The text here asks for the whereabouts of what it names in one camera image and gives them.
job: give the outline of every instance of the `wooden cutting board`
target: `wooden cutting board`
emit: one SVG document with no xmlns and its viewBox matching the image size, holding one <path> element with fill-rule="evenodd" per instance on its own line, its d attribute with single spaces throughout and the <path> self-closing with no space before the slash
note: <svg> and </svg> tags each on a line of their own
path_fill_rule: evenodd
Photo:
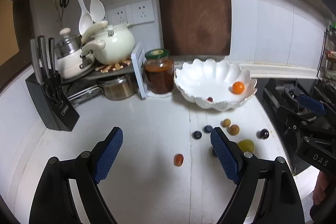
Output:
<svg viewBox="0 0 336 224">
<path fill-rule="evenodd" d="M 171 55 L 229 55 L 231 0 L 159 0 Z"/>
</svg>

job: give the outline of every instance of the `sauce jar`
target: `sauce jar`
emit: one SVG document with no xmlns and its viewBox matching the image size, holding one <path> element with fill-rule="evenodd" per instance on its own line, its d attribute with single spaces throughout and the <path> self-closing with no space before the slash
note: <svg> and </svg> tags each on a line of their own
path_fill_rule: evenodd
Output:
<svg viewBox="0 0 336 224">
<path fill-rule="evenodd" d="M 174 60 L 169 50 L 162 48 L 145 54 L 144 69 L 150 90 L 155 94 L 165 94 L 174 88 Z"/>
</svg>

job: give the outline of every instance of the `white spatula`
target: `white spatula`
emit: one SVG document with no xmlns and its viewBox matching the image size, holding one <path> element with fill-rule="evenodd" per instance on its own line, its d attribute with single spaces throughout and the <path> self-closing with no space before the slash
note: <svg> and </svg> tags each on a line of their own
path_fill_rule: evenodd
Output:
<svg viewBox="0 0 336 224">
<path fill-rule="evenodd" d="M 99 0 L 91 0 L 90 14 L 94 22 L 99 22 L 105 17 L 104 5 Z"/>
<path fill-rule="evenodd" d="M 79 33 L 81 35 L 83 35 L 85 33 L 85 31 L 92 26 L 93 22 L 92 22 L 92 17 L 89 13 L 89 11 L 86 9 L 84 1 L 83 0 L 78 0 L 78 3 L 82 9 L 82 15 L 79 19 Z"/>
</svg>

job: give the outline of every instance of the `finger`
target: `finger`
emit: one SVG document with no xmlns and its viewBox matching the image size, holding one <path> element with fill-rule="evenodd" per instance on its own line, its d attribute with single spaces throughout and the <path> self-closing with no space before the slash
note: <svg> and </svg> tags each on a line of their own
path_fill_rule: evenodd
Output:
<svg viewBox="0 0 336 224">
<path fill-rule="evenodd" d="M 315 187 L 315 190 L 314 190 L 314 193 L 313 193 L 313 197 L 312 197 L 314 204 L 319 205 L 320 202 L 322 200 L 324 200 L 325 197 L 326 197 L 325 192 L 322 190 L 322 188 L 320 186 L 317 185 Z"/>
<path fill-rule="evenodd" d="M 320 184 L 321 189 L 324 191 L 328 187 L 328 185 L 331 181 L 331 177 L 329 175 L 327 175 L 326 173 L 320 172 L 318 180 L 319 180 L 319 184 Z"/>
</svg>

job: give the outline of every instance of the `white countertop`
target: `white countertop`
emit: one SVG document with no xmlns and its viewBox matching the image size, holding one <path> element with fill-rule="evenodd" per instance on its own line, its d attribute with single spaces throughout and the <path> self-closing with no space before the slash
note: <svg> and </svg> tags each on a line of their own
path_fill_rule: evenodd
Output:
<svg viewBox="0 0 336 224">
<path fill-rule="evenodd" d="M 118 223 L 216 223 L 228 204 L 235 185 L 228 180 L 217 158 L 211 156 L 210 135 L 194 140 L 191 133 L 205 125 L 220 126 L 229 118 L 240 126 L 235 142 L 249 138 L 255 143 L 255 155 L 287 160 L 281 141 L 256 97 L 235 110 L 204 110 L 188 103 L 175 90 L 172 97 L 139 99 L 134 95 L 123 101 L 109 101 L 99 96 L 76 108 L 80 114 L 72 132 L 47 129 L 26 165 L 18 188 L 15 215 L 28 223 L 34 193 L 47 163 L 56 156 L 74 159 L 104 140 L 114 126 L 123 130 L 124 143 L 108 177 L 99 189 Z M 270 137 L 256 138 L 267 128 Z M 174 166 L 174 155 L 182 154 L 181 167 Z M 294 177 L 301 198 L 315 186 L 318 170 L 309 167 Z M 246 222 L 253 214 L 263 188 L 259 181 Z M 89 223 L 81 204 L 75 181 L 73 198 L 83 223 Z"/>
</svg>

